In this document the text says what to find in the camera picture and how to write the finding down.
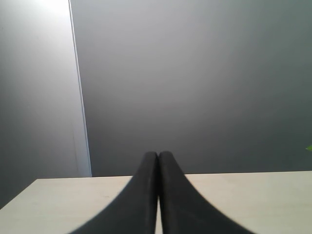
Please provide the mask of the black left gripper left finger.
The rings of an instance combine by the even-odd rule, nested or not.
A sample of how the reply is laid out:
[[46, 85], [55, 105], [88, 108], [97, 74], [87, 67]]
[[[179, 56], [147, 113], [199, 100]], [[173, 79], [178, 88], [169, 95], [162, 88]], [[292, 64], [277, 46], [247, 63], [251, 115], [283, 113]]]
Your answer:
[[123, 190], [74, 234], [154, 234], [157, 214], [157, 153], [147, 152]]

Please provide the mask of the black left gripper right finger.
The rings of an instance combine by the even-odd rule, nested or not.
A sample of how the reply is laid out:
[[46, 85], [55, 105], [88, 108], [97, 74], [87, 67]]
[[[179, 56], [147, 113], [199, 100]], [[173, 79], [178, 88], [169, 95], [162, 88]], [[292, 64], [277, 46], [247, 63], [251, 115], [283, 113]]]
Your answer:
[[190, 183], [171, 152], [158, 157], [164, 234], [243, 234], [245, 228], [211, 205]]

